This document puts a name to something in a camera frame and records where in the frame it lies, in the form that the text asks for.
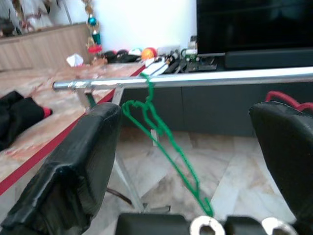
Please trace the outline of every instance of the black cloth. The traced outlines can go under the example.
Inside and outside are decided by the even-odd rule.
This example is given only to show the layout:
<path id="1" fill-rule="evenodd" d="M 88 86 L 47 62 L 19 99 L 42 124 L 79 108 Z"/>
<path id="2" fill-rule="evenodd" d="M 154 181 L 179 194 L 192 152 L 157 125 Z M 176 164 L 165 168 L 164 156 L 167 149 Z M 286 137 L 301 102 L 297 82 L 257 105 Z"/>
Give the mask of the black cloth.
<path id="1" fill-rule="evenodd" d="M 0 235 L 80 235 L 109 182 L 121 108 L 95 106 L 47 157 L 2 223 Z"/>
<path id="2" fill-rule="evenodd" d="M 313 223 L 313 116 L 275 101 L 250 117 L 267 167 L 298 220 Z"/>
<path id="3" fill-rule="evenodd" d="M 44 109 L 30 97 L 13 91 L 0 98 L 0 151 L 24 130 L 44 119 Z"/>

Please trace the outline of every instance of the marble floor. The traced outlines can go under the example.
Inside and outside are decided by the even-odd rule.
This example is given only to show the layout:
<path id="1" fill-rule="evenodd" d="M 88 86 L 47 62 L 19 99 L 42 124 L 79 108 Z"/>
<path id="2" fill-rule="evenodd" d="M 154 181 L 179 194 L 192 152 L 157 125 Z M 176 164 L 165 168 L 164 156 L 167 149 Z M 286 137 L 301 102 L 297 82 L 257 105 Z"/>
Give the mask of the marble floor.
<path id="1" fill-rule="evenodd" d="M 257 220 L 269 216 L 286 222 L 295 220 L 266 168 L 256 139 L 187 132 L 175 132 L 174 136 L 195 169 L 201 193 L 211 200 L 217 219 L 245 215 Z M 168 139 L 161 137 L 160 141 L 191 179 Z M 122 129 L 117 153 L 123 158 L 142 201 L 151 208 L 171 205 L 171 213 L 182 214 L 189 220 L 203 214 L 170 162 L 138 129 Z M 0 220 L 38 168 L 0 196 Z M 115 171 L 109 187 L 128 196 Z M 98 215 L 84 235 L 113 235 L 117 218 L 123 212 L 134 212 L 134 209 L 106 193 Z"/>

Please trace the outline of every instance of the marble countertop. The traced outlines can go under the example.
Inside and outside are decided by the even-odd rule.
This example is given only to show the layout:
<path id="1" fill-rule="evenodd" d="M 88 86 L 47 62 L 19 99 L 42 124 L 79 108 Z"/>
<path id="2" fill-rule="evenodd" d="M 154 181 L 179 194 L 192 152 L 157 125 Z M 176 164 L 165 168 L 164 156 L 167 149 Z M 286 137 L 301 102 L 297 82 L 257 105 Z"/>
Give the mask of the marble countertop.
<path id="1" fill-rule="evenodd" d="M 131 76 L 140 68 L 140 64 L 114 64 L 0 73 L 0 97 L 16 90 L 53 110 L 53 115 L 21 133 L 8 149 L 0 152 L 0 195 L 54 149 L 85 112 L 75 93 L 53 91 L 53 82 Z M 106 101 L 112 94 L 112 90 L 93 92 L 96 102 Z"/>

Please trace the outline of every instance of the television screen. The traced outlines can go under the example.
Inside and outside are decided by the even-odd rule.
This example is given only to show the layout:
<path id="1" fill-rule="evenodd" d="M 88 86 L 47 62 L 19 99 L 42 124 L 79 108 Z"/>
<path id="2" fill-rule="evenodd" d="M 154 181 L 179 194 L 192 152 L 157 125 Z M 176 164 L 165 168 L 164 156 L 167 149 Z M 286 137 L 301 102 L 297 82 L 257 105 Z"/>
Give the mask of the television screen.
<path id="1" fill-rule="evenodd" d="M 198 53 L 313 46 L 313 0 L 197 0 Z"/>

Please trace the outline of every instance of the green string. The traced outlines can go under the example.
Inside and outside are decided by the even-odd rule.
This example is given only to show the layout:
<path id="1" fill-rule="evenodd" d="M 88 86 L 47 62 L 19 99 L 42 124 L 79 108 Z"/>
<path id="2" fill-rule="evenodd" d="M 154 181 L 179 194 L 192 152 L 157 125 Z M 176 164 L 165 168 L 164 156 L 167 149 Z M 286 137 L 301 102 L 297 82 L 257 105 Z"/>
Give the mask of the green string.
<path id="1" fill-rule="evenodd" d="M 200 182 L 197 178 L 197 175 L 195 171 L 193 170 L 190 162 L 186 158 L 183 150 L 179 147 L 179 145 L 176 143 L 175 138 L 171 132 L 171 130 L 168 128 L 168 126 L 164 123 L 164 121 L 160 118 L 159 115 L 157 115 L 156 109 L 152 103 L 153 96 L 154 96 L 154 87 L 153 83 L 150 82 L 150 79 L 147 75 L 141 73 L 140 74 L 142 77 L 144 77 L 147 80 L 148 84 L 148 96 L 146 97 L 146 101 L 143 103 L 141 101 L 134 101 L 134 100 L 129 100 L 125 102 L 122 105 L 122 110 L 125 116 L 127 116 L 138 128 L 140 128 L 150 139 L 154 141 L 159 147 L 159 149 L 163 152 L 163 154 L 167 157 L 167 159 L 170 161 L 170 163 L 173 165 L 174 169 L 177 171 L 179 176 L 182 178 L 183 182 L 185 183 L 185 186 L 187 189 L 194 195 L 195 199 L 198 201 L 199 205 L 203 209 L 203 211 L 208 215 L 213 217 L 214 212 L 213 209 L 210 205 L 210 201 L 207 197 L 201 198 L 200 195 Z M 154 129 L 160 136 L 162 136 L 164 133 L 168 136 L 172 146 L 174 149 L 179 153 L 181 158 L 183 159 L 183 162 L 185 163 L 186 167 L 188 168 L 189 172 L 192 175 L 192 178 L 194 179 L 194 185 L 192 182 L 189 182 L 188 179 L 184 176 L 182 170 L 178 167 L 178 165 L 174 162 L 174 160 L 171 158 L 169 153 L 165 150 L 163 145 L 158 142 L 150 133 L 150 131 L 145 128 L 137 119 L 135 119 L 130 111 L 130 107 L 135 107 L 135 108 L 141 108 L 142 110 L 142 115 L 144 117 L 145 122 L 148 124 L 148 126 L 151 129 Z M 155 120 L 156 124 L 154 124 L 148 117 L 148 111 L 151 112 L 153 119 Z"/>

